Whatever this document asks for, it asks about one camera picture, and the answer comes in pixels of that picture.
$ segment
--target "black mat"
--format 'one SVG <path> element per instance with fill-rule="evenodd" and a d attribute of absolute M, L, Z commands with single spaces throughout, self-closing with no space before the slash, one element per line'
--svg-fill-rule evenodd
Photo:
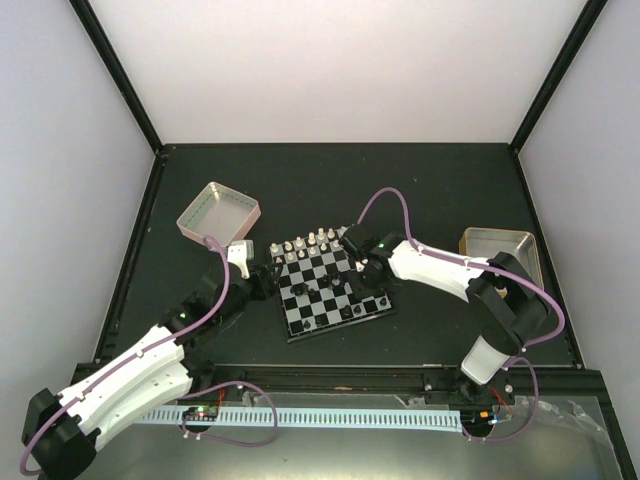
<path fill-rule="evenodd" d="M 139 339 L 190 292 L 216 254 L 183 237 L 176 220 L 216 181 L 260 202 L 248 238 L 271 243 L 318 227 L 348 225 L 384 186 L 399 188 L 420 241 L 458 251 L 469 226 L 534 230 L 514 160 L 503 144 L 221 145 L 170 147 L 128 297 L 117 353 Z M 393 196 L 372 208 L 365 224 L 385 234 L 402 228 Z M 545 285 L 549 262 L 542 259 Z M 278 299 L 250 304 L 212 345 L 218 364 L 458 364 L 479 333 L 468 305 L 424 285 L 406 283 L 394 296 L 398 313 L 287 344 Z M 544 331 L 550 331 L 550 319 Z M 563 336 L 530 349 L 540 365 L 569 365 Z"/>

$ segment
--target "purple cable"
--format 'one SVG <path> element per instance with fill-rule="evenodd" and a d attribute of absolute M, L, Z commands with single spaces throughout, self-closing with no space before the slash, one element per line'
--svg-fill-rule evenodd
<path fill-rule="evenodd" d="M 474 440 L 474 441 L 483 442 L 483 443 L 508 442 L 509 440 L 514 440 L 518 438 L 520 435 L 526 432 L 527 429 L 533 424 L 533 421 L 536 419 L 536 414 L 538 413 L 538 400 L 540 397 L 538 392 L 538 377 L 536 376 L 536 371 L 533 369 L 533 365 L 531 365 L 531 362 L 529 362 L 529 360 L 527 360 L 526 358 L 517 357 L 513 363 L 517 363 L 517 362 L 522 362 L 527 365 L 527 367 L 529 368 L 529 371 L 531 372 L 531 379 L 533 380 L 533 398 L 534 398 L 533 402 L 534 403 L 533 403 L 533 410 L 531 411 L 531 416 L 529 417 L 529 420 L 527 420 L 527 423 L 525 423 L 523 427 L 517 432 L 514 432 L 510 435 L 507 435 L 505 437 L 500 437 L 500 438 L 474 437 L 469 432 L 467 432 L 466 428 L 462 427 L 462 434 L 465 437 L 467 437 L 469 440 Z"/>
<path fill-rule="evenodd" d="M 205 323 L 207 320 L 209 320 L 213 315 L 216 314 L 216 312 L 218 311 L 218 309 L 220 308 L 220 306 L 222 305 L 222 302 L 224 302 L 225 297 L 227 296 L 227 292 L 229 291 L 229 278 L 230 278 L 230 274 L 229 274 L 229 262 L 227 261 L 227 258 L 224 255 L 224 249 L 222 248 L 222 246 L 218 243 L 218 241 L 213 238 L 210 235 L 205 235 L 204 237 L 204 241 L 205 244 L 207 246 L 207 248 L 209 248 L 209 250 L 215 251 L 218 254 L 220 254 L 220 258 L 222 259 L 222 266 L 224 268 L 224 285 L 222 287 L 222 293 L 220 294 L 220 298 L 218 299 L 218 301 L 216 302 L 216 304 L 213 306 L 213 308 L 211 310 L 209 310 L 209 312 L 202 317 L 200 320 L 198 320 L 197 322 L 195 322 L 193 325 L 190 325 L 186 328 L 183 328 L 182 330 L 169 335 L 165 338 L 162 338 L 150 345 L 147 345 L 146 347 L 144 347 L 142 349 L 143 353 L 148 352 L 149 350 L 162 345 L 168 341 L 174 340 L 178 337 L 181 337 L 182 335 L 185 335 L 193 330 L 195 330 L 196 328 L 198 328 L 199 326 L 201 326 L 203 323 Z M 82 391 L 82 395 L 87 395 L 89 393 L 91 393 L 91 391 L 97 387 L 98 385 L 100 385 L 105 379 L 107 379 L 108 377 L 110 377 L 111 375 L 113 375 L 115 372 L 117 372 L 118 370 L 120 370 L 122 367 L 124 367 L 125 365 L 129 364 L 130 362 L 132 362 L 133 360 L 135 360 L 136 358 L 138 358 L 137 354 L 132 354 L 129 357 L 125 358 L 124 360 L 122 360 L 120 363 L 118 363 L 117 365 L 115 365 L 113 368 L 110 368 L 109 370 L 107 370 L 105 373 L 103 373 L 102 375 L 100 375 L 93 383 L 91 383 L 89 386 L 87 386 L 87 388 L 85 388 Z M 67 403 L 64 407 L 62 407 L 60 410 L 58 410 L 56 413 L 54 413 L 51 418 L 49 418 L 49 420 L 47 420 L 42 427 L 40 427 L 40 429 L 33 435 L 33 438 L 29 441 L 29 443 L 27 444 L 27 447 L 25 448 L 24 452 L 22 453 L 22 457 L 20 458 L 20 473 L 24 476 L 27 477 L 33 477 L 36 475 L 40 475 L 42 472 L 42 470 L 29 470 L 27 467 L 27 460 L 29 459 L 29 456 L 31 455 L 31 452 L 33 451 L 33 448 L 36 446 L 36 444 L 38 443 L 38 441 L 40 441 L 40 439 L 42 438 L 42 436 L 44 435 L 44 433 L 51 427 L 51 425 L 53 425 L 62 415 L 64 415 L 71 407 L 73 407 L 76 403 L 78 403 L 80 400 L 76 397 L 74 399 L 72 399 L 69 403 Z"/>
<path fill-rule="evenodd" d="M 202 390 L 200 392 L 190 393 L 188 395 L 185 395 L 184 397 L 181 397 L 180 400 L 187 400 L 189 398 L 199 397 L 201 395 L 206 395 L 207 393 L 215 392 L 216 390 L 221 390 L 223 388 L 232 387 L 232 386 L 236 386 L 236 385 L 242 385 L 243 387 L 251 388 L 252 390 L 255 390 L 256 392 L 258 392 L 260 395 L 262 395 L 267 400 L 267 403 L 269 404 L 269 407 L 271 407 L 271 411 L 273 412 L 273 430 L 272 430 L 272 433 L 271 433 L 271 435 L 269 437 L 267 437 L 266 439 L 261 440 L 259 442 L 241 442 L 239 440 L 233 440 L 231 438 L 219 437 L 218 435 L 210 435 L 210 434 L 206 434 L 206 433 L 196 434 L 196 433 L 193 433 L 193 432 L 190 432 L 189 430 L 187 430 L 187 421 L 193 419 L 192 417 L 187 417 L 187 418 L 184 419 L 184 421 L 182 422 L 182 431 L 185 434 L 191 435 L 193 437 L 198 437 L 199 436 L 201 438 L 206 438 L 207 440 L 215 440 L 217 442 L 228 443 L 230 445 L 236 445 L 237 447 L 262 447 L 264 445 L 268 445 L 269 443 L 273 442 L 275 440 L 275 438 L 278 436 L 278 412 L 276 411 L 276 406 L 273 404 L 273 401 L 271 400 L 271 398 L 269 398 L 269 395 L 267 395 L 264 392 L 264 390 L 262 390 L 257 385 L 254 385 L 254 384 L 248 383 L 248 382 L 242 382 L 240 380 L 233 381 L 233 382 L 225 382 L 225 383 L 220 383 L 220 384 L 215 385 L 213 387 L 207 388 L 207 389 Z"/>
<path fill-rule="evenodd" d="M 519 283 L 520 285 L 528 288 L 529 290 L 531 290 L 532 292 L 534 292 L 535 294 L 539 295 L 540 297 L 542 297 L 550 306 L 551 308 L 556 312 L 556 315 L 558 316 L 558 325 L 557 327 L 550 333 L 547 333 L 545 335 L 542 335 L 540 337 L 537 338 L 533 338 L 531 340 L 529 340 L 528 342 L 526 342 L 524 344 L 525 347 L 531 346 L 531 345 L 535 345 L 537 343 L 541 343 L 541 342 L 545 342 L 547 340 L 550 340 L 554 337 L 556 337 L 557 335 L 560 334 L 560 332 L 562 332 L 562 330 L 564 330 L 565 324 L 566 324 L 566 318 L 564 316 L 564 312 L 562 311 L 562 308 L 560 308 L 560 305 L 558 305 L 558 302 L 555 301 L 555 299 L 549 295 L 547 292 L 545 292 L 542 288 L 540 288 L 538 285 L 536 285 L 533 282 L 530 282 L 529 280 L 526 280 L 518 275 L 515 275 L 511 272 L 507 272 L 506 270 L 502 270 L 500 268 L 496 268 L 496 267 L 492 267 L 491 265 L 486 265 L 484 263 L 477 263 L 477 262 L 473 262 L 473 261 L 467 261 L 465 263 L 464 260 L 459 259 L 457 257 L 452 257 L 450 255 L 447 255 L 446 253 L 442 253 L 442 252 L 436 252 L 434 250 L 431 250 L 428 247 L 422 247 L 421 245 L 419 245 L 416 240 L 413 238 L 413 236 L 411 235 L 411 225 L 409 222 L 409 206 L 407 205 L 407 201 L 404 199 L 404 196 L 402 195 L 402 193 L 400 193 L 400 191 L 396 188 L 393 187 L 386 187 L 386 188 L 382 188 L 380 190 L 378 190 L 373 197 L 371 197 L 371 199 L 367 202 L 367 204 L 364 206 L 364 209 L 362 210 L 362 213 L 360 214 L 360 217 L 358 217 L 358 223 L 362 223 L 362 220 L 364 220 L 365 215 L 367 214 L 367 212 L 369 211 L 369 208 L 371 208 L 371 205 L 373 205 L 373 202 L 375 202 L 378 197 L 380 195 L 382 195 L 383 193 L 394 193 L 398 199 L 400 199 L 400 203 L 402 204 L 402 210 L 404 213 L 404 230 L 405 230 L 405 234 L 407 236 L 407 240 L 409 241 L 409 244 L 418 252 L 425 254 L 425 255 L 429 255 L 430 257 L 434 257 L 434 258 L 438 258 L 440 260 L 444 260 L 446 262 L 450 262 L 450 263 L 454 263 L 456 265 L 461 265 L 461 266 L 466 266 L 468 268 L 477 268 L 480 270 L 484 270 L 486 272 L 491 272 L 493 274 L 496 275 L 502 275 L 503 277 L 509 278 L 511 280 L 513 280 L 516 283 Z M 505 363 L 505 368 L 513 365 L 514 363 L 514 358 L 512 357 L 511 359 L 507 360 L 507 362 Z"/>

